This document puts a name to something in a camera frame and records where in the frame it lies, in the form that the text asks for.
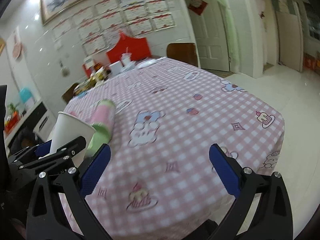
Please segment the small red box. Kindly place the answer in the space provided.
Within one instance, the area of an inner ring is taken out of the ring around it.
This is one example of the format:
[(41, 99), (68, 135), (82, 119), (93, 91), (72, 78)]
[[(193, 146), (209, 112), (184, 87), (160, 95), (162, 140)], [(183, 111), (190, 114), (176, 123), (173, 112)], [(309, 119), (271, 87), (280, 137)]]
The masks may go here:
[(84, 69), (84, 72), (86, 74), (86, 76), (88, 78), (91, 77), (91, 74), (92, 74), (92, 67), (94, 66), (94, 64), (92, 62), (85, 62), (83, 65), (82, 65), (82, 68)]

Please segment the pink checkered tablecloth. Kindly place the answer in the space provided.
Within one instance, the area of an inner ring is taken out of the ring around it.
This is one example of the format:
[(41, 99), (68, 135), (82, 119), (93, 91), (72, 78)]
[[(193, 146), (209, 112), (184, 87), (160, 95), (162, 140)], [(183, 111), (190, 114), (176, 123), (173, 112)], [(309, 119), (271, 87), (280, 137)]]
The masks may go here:
[(209, 161), (212, 144), (254, 172), (271, 174), (277, 164), (281, 114), (200, 68), (162, 59), (65, 110), (89, 122), (102, 99), (117, 106), (112, 158), (86, 201), (113, 239), (182, 239), (207, 219), (220, 222), (233, 197)]

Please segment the brown chair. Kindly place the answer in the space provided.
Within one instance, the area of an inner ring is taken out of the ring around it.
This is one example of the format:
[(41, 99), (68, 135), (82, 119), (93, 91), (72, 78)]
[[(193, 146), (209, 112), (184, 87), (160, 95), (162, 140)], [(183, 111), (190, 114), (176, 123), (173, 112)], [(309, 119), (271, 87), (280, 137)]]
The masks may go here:
[(198, 67), (195, 43), (170, 43), (167, 46), (167, 57)]
[(67, 104), (74, 96), (74, 89), (79, 85), (79, 83), (74, 83), (69, 87), (61, 96), (62, 100)]

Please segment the white square box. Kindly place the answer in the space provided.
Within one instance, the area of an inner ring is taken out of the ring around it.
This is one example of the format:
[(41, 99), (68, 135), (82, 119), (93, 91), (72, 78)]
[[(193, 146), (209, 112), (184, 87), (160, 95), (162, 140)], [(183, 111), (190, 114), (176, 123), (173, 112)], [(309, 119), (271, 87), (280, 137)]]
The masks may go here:
[(113, 76), (120, 74), (122, 72), (122, 68), (123, 68), (123, 65), (121, 61), (116, 61), (115, 63), (112, 63), (109, 65), (109, 69)]

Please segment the red gift bag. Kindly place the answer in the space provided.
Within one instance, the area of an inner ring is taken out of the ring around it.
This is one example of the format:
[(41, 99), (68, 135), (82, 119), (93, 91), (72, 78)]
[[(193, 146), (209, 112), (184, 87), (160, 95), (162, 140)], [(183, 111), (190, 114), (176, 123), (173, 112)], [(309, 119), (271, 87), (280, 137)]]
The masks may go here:
[(106, 56), (111, 63), (121, 60), (122, 55), (125, 53), (131, 54), (133, 61), (151, 57), (150, 47), (145, 37), (135, 38), (127, 36), (122, 31), (119, 33), (119, 36), (120, 38), (116, 45), (106, 52)]

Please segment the blue white humidifier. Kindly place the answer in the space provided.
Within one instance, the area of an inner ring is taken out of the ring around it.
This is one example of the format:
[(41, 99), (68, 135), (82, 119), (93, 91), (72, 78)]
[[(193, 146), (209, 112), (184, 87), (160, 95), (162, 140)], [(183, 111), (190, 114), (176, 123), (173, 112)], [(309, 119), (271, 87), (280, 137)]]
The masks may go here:
[(35, 99), (29, 88), (22, 88), (19, 92), (21, 101), (28, 106), (33, 106), (35, 104)]

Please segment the white paper cup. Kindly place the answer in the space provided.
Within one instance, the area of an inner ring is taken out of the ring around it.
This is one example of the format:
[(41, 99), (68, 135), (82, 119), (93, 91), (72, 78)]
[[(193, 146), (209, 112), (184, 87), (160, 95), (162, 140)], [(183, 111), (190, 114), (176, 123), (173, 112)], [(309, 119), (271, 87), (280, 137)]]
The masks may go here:
[(69, 143), (79, 136), (82, 136), (86, 141), (85, 148), (72, 158), (74, 165), (79, 167), (84, 160), (88, 145), (95, 132), (96, 130), (86, 122), (81, 121), (71, 114), (59, 112), (53, 131), (49, 154), (55, 153), (61, 146)]

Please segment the plastic cup with straw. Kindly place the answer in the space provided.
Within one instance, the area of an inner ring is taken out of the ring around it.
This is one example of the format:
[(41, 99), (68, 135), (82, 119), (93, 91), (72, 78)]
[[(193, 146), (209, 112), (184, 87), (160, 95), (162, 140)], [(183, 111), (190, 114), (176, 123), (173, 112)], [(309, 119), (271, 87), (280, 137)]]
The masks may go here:
[(131, 62), (131, 53), (128, 47), (126, 47), (125, 52), (121, 55), (121, 62), (123, 66), (127, 66)]

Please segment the red diamond door decoration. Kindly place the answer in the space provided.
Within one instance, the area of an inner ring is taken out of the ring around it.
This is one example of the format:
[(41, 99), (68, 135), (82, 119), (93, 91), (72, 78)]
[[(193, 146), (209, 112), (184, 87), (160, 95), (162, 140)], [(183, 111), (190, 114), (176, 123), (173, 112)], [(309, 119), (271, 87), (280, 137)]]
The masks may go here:
[(207, 5), (208, 3), (203, 0), (190, 0), (188, 9), (201, 16)]

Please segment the brown chair far left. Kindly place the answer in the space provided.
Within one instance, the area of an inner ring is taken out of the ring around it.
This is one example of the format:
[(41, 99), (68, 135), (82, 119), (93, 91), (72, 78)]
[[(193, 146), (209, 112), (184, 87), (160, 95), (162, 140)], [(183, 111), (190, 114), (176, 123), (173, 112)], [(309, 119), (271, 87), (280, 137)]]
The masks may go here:
[(79, 85), (79, 83), (74, 83), (69, 87), (61, 96), (62, 100), (67, 104), (74, 96), (74, 89)]

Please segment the white door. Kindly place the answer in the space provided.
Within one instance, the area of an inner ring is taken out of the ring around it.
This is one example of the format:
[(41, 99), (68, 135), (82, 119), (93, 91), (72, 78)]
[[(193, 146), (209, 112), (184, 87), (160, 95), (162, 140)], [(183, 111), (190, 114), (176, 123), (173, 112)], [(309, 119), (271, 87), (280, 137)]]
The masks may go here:
[(200, 66), (203, 69), (230, 71), (229, 54), (220, 5), (216, 0), (208, 3), (199, 16), (188, 9), (193, 26)]

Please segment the potted plant red box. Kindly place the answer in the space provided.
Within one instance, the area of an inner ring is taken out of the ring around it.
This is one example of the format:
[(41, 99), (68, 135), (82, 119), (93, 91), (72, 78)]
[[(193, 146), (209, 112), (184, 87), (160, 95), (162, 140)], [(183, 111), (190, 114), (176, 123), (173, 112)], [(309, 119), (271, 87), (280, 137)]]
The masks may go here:
[(9, 115), (6, 117), (5, 126), (4, 126), (4, 131), (6, 135), (10, 134), (10, 132), (13, 130), (13, 128), (16, 126), (16, 124), (20, 120), (18, 106), (19, 106), (19, 103), (17, 104), (10, 103), (7, 106)]

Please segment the green pink lying can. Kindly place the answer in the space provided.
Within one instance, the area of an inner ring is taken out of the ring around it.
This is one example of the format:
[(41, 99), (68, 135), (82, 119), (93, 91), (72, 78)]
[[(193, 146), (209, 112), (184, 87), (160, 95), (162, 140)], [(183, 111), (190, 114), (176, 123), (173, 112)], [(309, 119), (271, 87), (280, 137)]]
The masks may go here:
[(85, 158), (92, 157), (102, 146), (108, 144), (113, 135), (116, 106), (112, 100), (100, 100), (93, 112), (90, 123), (95, 133), (88, 145)]

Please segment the brown chair far right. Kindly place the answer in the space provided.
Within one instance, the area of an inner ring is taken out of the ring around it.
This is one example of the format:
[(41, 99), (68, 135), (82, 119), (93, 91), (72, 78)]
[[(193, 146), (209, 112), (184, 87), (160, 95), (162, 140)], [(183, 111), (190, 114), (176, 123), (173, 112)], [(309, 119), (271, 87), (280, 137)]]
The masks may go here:
[(198, 67), (195, 43), (170, 43), (167, 46), (167, 57)]

